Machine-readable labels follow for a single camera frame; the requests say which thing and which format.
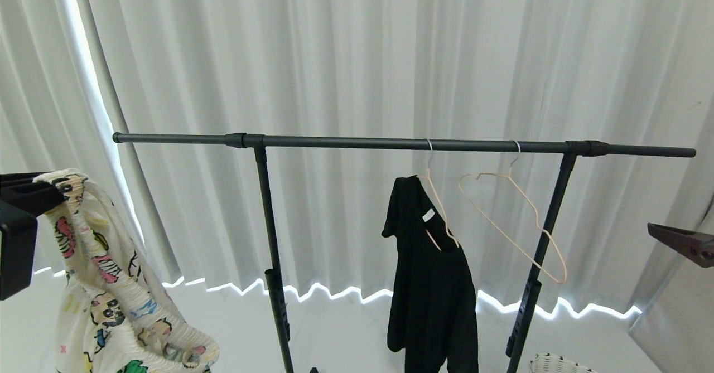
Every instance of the pink print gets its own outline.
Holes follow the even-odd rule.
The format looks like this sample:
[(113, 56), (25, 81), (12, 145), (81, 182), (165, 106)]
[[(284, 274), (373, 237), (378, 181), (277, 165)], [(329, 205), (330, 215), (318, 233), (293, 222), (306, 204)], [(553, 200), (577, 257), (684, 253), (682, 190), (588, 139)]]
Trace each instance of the pink print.
[(118, 281), (119, 272), (122, 271), (122, 269), (117, 266), (112, 257), (107, 255), (95, 256), (92, 257), (91, 260), (94, 265), (99, 268), (99, 274), (102, 275), (104, 281), (108, 282), (109, 284), (114, 284)]
[(67, 218), (63, 216), (57, 220), (54, 225), (55, 238), (57, 238), (57, 244), (59, 244), (59, 250), (62, 252), (62, 256), (65, 259), (72, 257), (74, 254), (74, 247), (76, 243), (74, 241), (74, 234), (72, 233), (72, 228), (67, 222)]

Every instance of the hanger hook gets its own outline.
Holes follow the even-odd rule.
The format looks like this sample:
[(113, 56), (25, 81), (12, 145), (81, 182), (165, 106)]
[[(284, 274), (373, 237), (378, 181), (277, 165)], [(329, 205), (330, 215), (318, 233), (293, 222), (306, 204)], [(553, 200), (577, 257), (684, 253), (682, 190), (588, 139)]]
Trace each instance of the hanger hook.
[(426, 142), (429, 144), (429, 162), (426, 164), (426, 167), (428, 169), (431, 169), (431, 157), (434, 155), (434, 146), (431, 145), (431, 140), (429, 140), (428, 137), (425, 137)]
[(518, 143), (518, 140), (513, 140), (513, 142), (515, 143), (516, 146), (518, 146), (518, 154), (516, 154), (515, 159), (512, 162), (510, 162), (508, 169), (513, 168), (513, 165), (515, 164), (515, 162), (518, 161), (518, 157), (520, 157), (520, 143)]

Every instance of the black metal rod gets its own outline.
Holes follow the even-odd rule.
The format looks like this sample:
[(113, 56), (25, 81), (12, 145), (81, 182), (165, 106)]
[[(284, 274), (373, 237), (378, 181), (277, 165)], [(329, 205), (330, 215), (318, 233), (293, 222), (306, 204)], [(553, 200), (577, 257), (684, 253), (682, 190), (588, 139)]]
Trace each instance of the black metal rod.
[[(322, 147), (331, 149), (395, 149), (429, 150), (425, 139), (394, 139), (380, 137), (302, 137), (263, 136), (255, 134), (191, 135), (191, 134), (114, 134), (117, 143), (193, 143), (226, 144), (233, 147), (252, 147), (243, 137), (261, 137), (265, 147)], [(432, 139), (434, 150), (461, 152), (517, 152), (513, 140), (447, 140)], [(659, 157), (694, 157), (696, 150), (684, 147), (629, 146), (594, 141), (579, 142), (518, 142), (524, 153), (561, 153), (579, 155), (625, 154)]]
[(280, 352), (283, 355), (283, 363), (286, 373), (294, 373), (293, 359), (290, 356), (290, 346), (288, 345), (288, 333), (285, 318), (281, 308), (280, 299), (284, 297), (283, 276), (280, 267), (280, 251), (278, 250), (278, 234), (275, 228), (275, 216), (273, 215), (273, 198), (270, 193), (270, 180), (268, 179), (268, 156), (266, 148), (258, 146), (255, 150), (255, 163), (258, 165), (258, 180), (260, 181), (260, 196), (263, 198), (263, 215), (266, 220), (268, 231), (268, 246), (270, 248), (270, 259), (273, 268), (266, 272), (266, 285), (273, 309), (273, 319), (278, 332), (278, 342), (280, 342)]
[[(561, 170), (558, 173), (558, 179), (556, 180), (556, 186), (553, 188), (553, 197), (551, 197), (551, 205), (548, 206), (548, 213), (546, 214), (546, 220), (543, 223), (543, 229), (550, 233), (553, 233), (553, 228), (556, 226), (556, 220), (558, 218), (558, 213), (561, 210), (561, 205), (563, 203), (563, 198), (566, 195), (566, 187), (568, 187), (568, 180), (571, 178), (571, 172), (576, 164), (576, 159), (578, 158), (575, 154), (564, 154), (561, 161)], [(533, 260), (536, 263), (543, 265), (543, 259), (546, 258), (546, 250), (548, 250), (548, 244), (550, 243), (548, 236), (541, 233), (541, 238), (538, 241), (538, 246), (535, 249), (535, 255)], [(510, 338), (508, 339), (508, 345), (506, 348), (506, 354), (510, 357), (510, 362), (508, 363), (507, 373), (515, 373), (518, 369), (518, 363), (520, 362), (520, 357), (523, 354), (523, 347), (525, 346), (525, 338), (528, 335), (528, 329), (530, 328), (530, 321), (533, 319), (533, 313), (536, 311), (536, 303), (538, 302), (538, 295), (540, 294), (540, 282), (538, 282), (538, 275), (541, 273), (535, 264), (531, 264), (530, 273), (528, 274), (528, 279), (525, 282), (525, 290), (523, 290), (523, 298), (520, 300), (525, 307), (518, 310), (518, 316), (515, 318), (515, 323), (513, 325), (513, 331), (511, 332)]]

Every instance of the black shirt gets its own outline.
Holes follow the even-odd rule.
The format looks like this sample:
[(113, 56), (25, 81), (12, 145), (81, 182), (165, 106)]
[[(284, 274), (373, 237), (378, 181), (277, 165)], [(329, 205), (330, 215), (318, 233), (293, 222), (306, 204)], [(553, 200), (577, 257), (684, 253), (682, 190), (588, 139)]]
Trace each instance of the black shirt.
[(382, 231), (385, 238), (392, 235), (398, 260), (387, 346), (393, 352), (406, 348), (406, 373), (437, 373), (447, 357), (449, 373), (478, 372), (476, 294), (469, 265), (418, 177), (394, 182)]

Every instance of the shirt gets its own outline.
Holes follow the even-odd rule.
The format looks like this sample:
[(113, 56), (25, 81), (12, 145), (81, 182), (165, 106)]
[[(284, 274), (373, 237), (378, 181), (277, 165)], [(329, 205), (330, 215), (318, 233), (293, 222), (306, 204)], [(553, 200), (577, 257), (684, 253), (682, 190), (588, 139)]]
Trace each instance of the shirt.
[[(434, 246), (427, 230), (439, 245)], [(448, 358), (449, 373), (479, 371), (476, 294), (461, 246), (418, 177), (397, 178), (382, 236), (396, 236), (387, 346), (405, 348), (405, 373), (437, 373)]]

